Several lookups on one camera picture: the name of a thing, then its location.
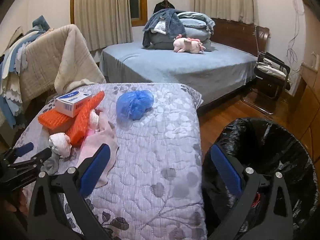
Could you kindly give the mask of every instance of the silver screw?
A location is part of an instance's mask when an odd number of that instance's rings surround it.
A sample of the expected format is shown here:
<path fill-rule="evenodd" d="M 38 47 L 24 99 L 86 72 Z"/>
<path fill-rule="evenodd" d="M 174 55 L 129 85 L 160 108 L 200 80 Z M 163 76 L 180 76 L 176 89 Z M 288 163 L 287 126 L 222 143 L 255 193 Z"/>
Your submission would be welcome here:
<path fill-rule="evenodd" d="M 245 172 L 248 173 L 248 174 L 253 174 L 253 173 L 254 173 L 254 170 L 253 170 L 253 168 L 246 167 L 246 168 L 245 168 Z"/>
<path fill-rule="evenodd" d="M 69 174 L 74 174 L 74 173 L 76 172 L 76 168 L 75 168 L 75 167 L 70 167 L 70 168 L 67 170 L 67 172 L 68 172 Z"/>
<path fill-rule="evenodd" d="M 282 178 L 282 173 L 279 172 L 279 171 L 277 171 L 277 172 L 276 172 L 276 177 L 279 178 L 279 179 L 281 179 L 281 178 Z"/>
<path fill-rule="evenodd" d="M 43 178 L 45 176 L 45 172 L 44 171 L 41 171 L 40 173 L 39 173 L 39 178 Z"/>

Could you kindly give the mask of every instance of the orange knitted item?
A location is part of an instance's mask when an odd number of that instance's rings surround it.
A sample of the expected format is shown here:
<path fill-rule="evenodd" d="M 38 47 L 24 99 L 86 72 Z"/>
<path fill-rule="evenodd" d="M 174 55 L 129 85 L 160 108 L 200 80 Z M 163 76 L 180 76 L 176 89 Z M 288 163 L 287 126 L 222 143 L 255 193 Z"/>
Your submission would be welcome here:
<path fill-rule="evenodd" d="M 66 132 L 66 135 L 70 137 L 70 143 L 72 146 L 77 145 L 87 131 L 89 114 L 91 109 L 95 109 L 104 98 L 104 92 L 100 91 L 81 108 L 80 112 L 76 116 L 76 120 L 73 125 Z"/>
<path fill-rule="evenodd" d="M 38 121 L 44 127 L 50 130 L 55 130 L 59 126 L 69 122 L 72 118 L 57 112 L 55 109 L 46 111 L 45 113 L 38 116 Z"/>

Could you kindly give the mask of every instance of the stuffed animal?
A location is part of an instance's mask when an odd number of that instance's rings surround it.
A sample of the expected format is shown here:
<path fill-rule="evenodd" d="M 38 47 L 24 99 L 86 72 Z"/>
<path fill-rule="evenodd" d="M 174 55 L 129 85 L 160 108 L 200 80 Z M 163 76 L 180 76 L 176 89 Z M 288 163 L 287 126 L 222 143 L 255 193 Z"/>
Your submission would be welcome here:
<path fill-rule="evenodd" d="M 203 52 L 205 49 L 199 39 L 182 38 L 181 34 L 176 37 L 176 40 L 173 42 L 173 46 L 174 52 L 186 51 L 193 54 L 198 54 L 200 51 Z"/>

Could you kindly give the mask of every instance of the window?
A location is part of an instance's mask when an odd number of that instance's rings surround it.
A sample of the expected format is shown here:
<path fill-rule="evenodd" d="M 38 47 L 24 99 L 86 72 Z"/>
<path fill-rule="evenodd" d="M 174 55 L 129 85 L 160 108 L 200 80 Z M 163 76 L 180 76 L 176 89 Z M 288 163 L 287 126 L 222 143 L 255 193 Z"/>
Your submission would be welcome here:
<path fill-rule="evenodd" d="M 143 26 L 147 22 L 147 0 L 130 0 L 132 26 Z"/>

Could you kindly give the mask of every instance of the bed headboard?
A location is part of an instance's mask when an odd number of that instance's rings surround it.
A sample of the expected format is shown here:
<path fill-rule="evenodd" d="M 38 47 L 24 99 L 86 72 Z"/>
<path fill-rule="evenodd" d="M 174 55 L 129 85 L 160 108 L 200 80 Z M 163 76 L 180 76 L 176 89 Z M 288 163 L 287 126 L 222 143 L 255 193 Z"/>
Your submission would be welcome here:
<path fill-rule="evenodd" d="M 210 40 L 216 43 L 224 44 L 236 49 L 243 50 L 257 56 L 257 42 L 255 38 L 254 24 L 245 24 L 242 22 L 228 21 L 212 18 L 216 23 L 214 34 Z M 270 30 L 264 27 L 257 27 L 259 50 L 265 52 Z"/>

